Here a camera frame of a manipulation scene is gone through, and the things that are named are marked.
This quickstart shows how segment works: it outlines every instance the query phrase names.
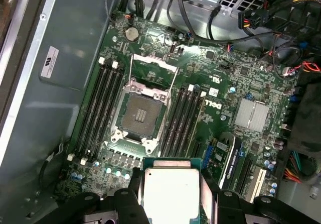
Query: sticker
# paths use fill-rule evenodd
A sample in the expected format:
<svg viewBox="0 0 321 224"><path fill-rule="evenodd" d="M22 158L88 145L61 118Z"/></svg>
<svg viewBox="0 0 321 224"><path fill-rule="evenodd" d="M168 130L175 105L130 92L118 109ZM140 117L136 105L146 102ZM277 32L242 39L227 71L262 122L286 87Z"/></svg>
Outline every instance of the sticker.
<svg viewBox="0 0 321 224"><path fill-rule="evenodd" d="M219 90L216 89L216 88L210 88L210 91L209 91L209 96L214 96L214 97L217 97L217 95L219 94Z"/></svg>
<svg viewBox="0 0 321 224"><path fill-rule="evenodd" d="M216 146L217 146L217 148L220 148L223 151L226 151L226 149L227 149L227 145L225 145L221 142L217 142Z"/></svg>
<svg viewBox="0 0 321 224"><path fill-rule="evenodd" d="M41 71L42 77L46 77L46 78L51 77L52 71L54 70L55 63L58 57L58 53L59 53L58 49L50 46L45 63L44 63L44 67L42 68L42 71Z"/></svg>

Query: chip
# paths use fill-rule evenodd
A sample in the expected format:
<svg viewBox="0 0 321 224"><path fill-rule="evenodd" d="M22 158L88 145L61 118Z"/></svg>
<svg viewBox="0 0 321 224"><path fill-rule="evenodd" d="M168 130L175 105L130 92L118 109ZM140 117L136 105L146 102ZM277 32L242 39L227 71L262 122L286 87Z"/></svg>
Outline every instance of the chip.
<svg viewBox="0 0 321 224"><path fill-rule="evenodd" d="M258 152L259 151L259 148L260 148L260 145L256 142L253 142L252 143L252 146L251 146L251 150L254 151L254 152Z"/></svg>
<svg viewBox="0 0 321 224"><path fill-rule="evenodd" d="M120 128L131 134L152 138L163 103L130 93Z"/></svg>
<svg viewBox="0 0 321 224"><path fill-rule="evenodd" d="M247 76L247 74L249 73L249 70L250 69L247 68L247 67L242 67L240 74L243 75L243 76Z"/></svg>
<svg viewBox="0 0 321 224"><path fill-rule="evenodd" d="M206 58L208 58L208 59L213 59L213 58L214 58L214 52L207 51L207 53L206 53Z"/></svg>

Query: black ram slot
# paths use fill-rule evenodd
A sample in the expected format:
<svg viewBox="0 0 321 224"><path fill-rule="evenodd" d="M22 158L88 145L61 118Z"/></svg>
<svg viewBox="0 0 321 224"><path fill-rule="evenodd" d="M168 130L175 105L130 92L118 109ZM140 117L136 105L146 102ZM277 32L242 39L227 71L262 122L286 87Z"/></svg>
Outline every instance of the black ram slot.
<svg viewBox="0 0 321 224"><path fill-rule="evenodd" d="M111 86L111 84L113 84L115 82L115 78L116 78L116 72L111 70L110 74L108 75L108 77L106 78L106 81L104 83L104 88L102 89L102 94L99 99L98 108L95 112L95 119L94 119L94 122L91 126L91 131L88 135L88 139L86 141L87 145L86 145L86 148L84 149L84 152L83 152L84 155L91 154L92 147L95 144L94 139L95 139L95 136L97 135L97 131L100 126L102 114L104 111L104 106L106 105L107 100L110 98L110 92L111 92L110 86Z"/></svg>
<svg viewBox="0 0 321 224"><path fill-rule="evenodd" d="M241 194L243 192L243 189L244 189L244 186L246 183L246 179L249 175L252 163L253 163L252 158L249 156L246 156L244 163L243 163L241 173L239 175L239 179L238 179L236 187L235 187L235 192L237 192L239 194Z"/></svg>
<svg viewBox="0 0 321 224"><path fill-rule="evenodd" d="M76 152L79 154L81 152L81 150L83 149L83 146L85 144L85 138L86 135L88 134L88 131L90 129L90 125L91 125L91 119L94 116L94 111L95 111L95 107L97 105L97 97L99 94L99 87L101 85L101 81L103 80L103 77L106 75L107 70L104 68L101 68L99 70L99 74L95 83L95 87L90 99L90 104L89 104L89 108L87 110L82 128L81 128L81 132L77 141L77 147L76 147Z"/></svg>
<svg viewBox="0 0 321 224"><path fill-rule="evenodd" d="M170 125L168 127L168 131L165 134L164 138L164 146L162 151L162 156L167 157L170 153L170 150L172 148L173 138L175 137L175 131L177 128L177 125L179 124L180 116L183 110L183 106L186 101L187 93L184 89L180 90L178 99L176 100L177 104L174 108L174 115L170 121Z"/></svg>
<svg viewBox="0 0 321 224"><path fill-rule="evenodd" d="M108 125L108 121L110 119L110 115L112 113L113 106L116 101L116 97L118 95L118 91L121 87L121 82L123 78L123 73L118 72L116 73L116 79L113 82L113 85L110 86L110 94L109 98L105 104L104 112L102 114L101 120L100 120L100 125L97 130L97 134L95 135L94 139L94 146L93 146L93 154L92 154L92 159L95 160L98 157L98 151L100 148L100 143L103 141L104 134Z"/></svg>
<svg viewBox="0 0 321 224"><path fill-rule="evenodd" d="M187 96L188 98L184 104L183 111L178 122L179 124L177 126L177 129L175 130L175 137L169 154L170 157L175 157L177 154L179 144L181 143L181 138L187 123L187 119L189 118L189 113L192 107L194 96L192 92L188 92Z"/></svg>
<svg viewBox="0 0 321 224"><path fill-rule="evenodd" d="M193 100L193 105L191 107L191 110L188 113L188 120L185 124L185 128L182 134L182 138L181 138L181 144L179 146L178 152L176 153L176 157L184 157L187 151L187 147L188 147L188 135L190 133L191 130L191 126L193 125L193 119L195 117L195 112L197 107L201 104L200 101L200 95L197 93L193 93L193 95L195 95L194 100Z"/></svg>
<svg viewBox="0 0 321 224"><path fill-rule="evenodd" d="M81 139L81 141L84 142L84 144L82 145L82 149L80 150L81 156L86 156L88 153L87 150L88 150L88 146L90 145L90 137L92 135L92 132L94 131L95 123L97 122L106 82L108 81L111 75L111 72L109 69L105 69L105 72L106 74L104 74L103 77L101 78L97 88L96 98L94 99L94 103L93 103L94 111L91 112L92 113L91 118L89 119L89 122L90 122L89 128L85 132L84 137Z"/></svg>

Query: capacitor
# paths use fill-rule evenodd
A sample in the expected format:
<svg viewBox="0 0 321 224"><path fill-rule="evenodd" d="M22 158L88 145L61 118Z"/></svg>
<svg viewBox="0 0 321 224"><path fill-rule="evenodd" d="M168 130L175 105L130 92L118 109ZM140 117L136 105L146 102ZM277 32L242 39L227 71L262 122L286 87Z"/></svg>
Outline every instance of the capacitor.
<svg viewBox="0 0 321 224"><path fill-rule="evenodd" d="M82 176L82 174L79 174L79 175L77 175L77 179L78 180L82 180L84 177Z"/></svg>
<svg viewBox="0 0 321 224"><path fill-rule="evenodd" d="M271 153L270 152L264 152L263 155L264 155L264 157L269 158L271 156Z"/></svg>
<svg viewBox="0 0 321 224"><path fill-rule="evenodd" d="M236 92L236 88L235 87L230 87L228 92L229 93L235 93Z"/></svg>
<svg viewBox="0 0 321 224"><path fill-rule="evenodd" d="M135 28L135 27L128 28L125 31L125 37L130 42L136 42L139 38L139 32L138 32L137 28Z"/></svg>
<svg viewBox="0 0 321 224"><path fill-rule="evenodd" d="M270 182L269 182L269 185L270 185L272 188L274 188L274 189L277 188L277 183L275 183L275 182L270 181Z"/></svg>
<svg viewBox="0 0 321 224"><path fill-rule="evenodd" d="M116 170L115 175L116 175L117 177L121 176L120 170Z"/></svg>
<svg viewBox="0 0 321 224"><path fill-rule="evenodd" d="M270 189L270 193L271 193L272 195L274 195L274 194L275 194L275 189L271 188L271 189Z"/></svg>
<svg viewBox="0 0 321 224"><path fill-rule="evenodd" d="M110 174L110 173L111 173L111 168L110 168L110 167L107 167L107 168L106 168L106 173L107 173L107 174Z"/></svg>
<svg viewBox="0 0 321 224"><path fill-rule="evenodd" d="M125 179L125 180L129 180L129 179L130 179L130 174L129 174L129 173L126 173L126 174L124 175L124 179Z"/></svg>
<svg viewBox="0 0 321 224"><path fill-rule="evenodd" d="M270 161L268 161L268 160L265 160L265 161L264 161L264 165L265 165L266 167L268 167L269 164L270 164Z"/></svg>
<svg viewBox="0 0 321 224"><path fill-rule="evenodd" d="M72 177L72 178L77 178L77 173L76 173L76 172L72 172L72 173L71 173L71 177Z"/></svg>
<svg viewBox="0 0 321 224"><path fill-rule="evenodd" d="M273 170L274 165L273 165L273 164L269 164L269 165L267 166L267 168L268 168L269 170Z"/></svg>

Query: ventilation holes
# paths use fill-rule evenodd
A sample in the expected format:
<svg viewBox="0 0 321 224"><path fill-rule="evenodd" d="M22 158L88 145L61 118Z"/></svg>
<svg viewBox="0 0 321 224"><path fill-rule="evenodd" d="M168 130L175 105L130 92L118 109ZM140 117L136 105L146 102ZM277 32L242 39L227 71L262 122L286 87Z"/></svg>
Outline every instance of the ventilation holes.
<svg viewBox="0 0 321 224"><path fill-rule="evenodd" d="M220 0L219 4L232 8L237 1L238 0Z"/></svg>
<svg viewBox="0 0 321 224"><path fill-rule="evenodd" d="M256 10L262 6L262 1L259 0L244 0L239 7L239 11L245 11L247 9Z"/></svg>

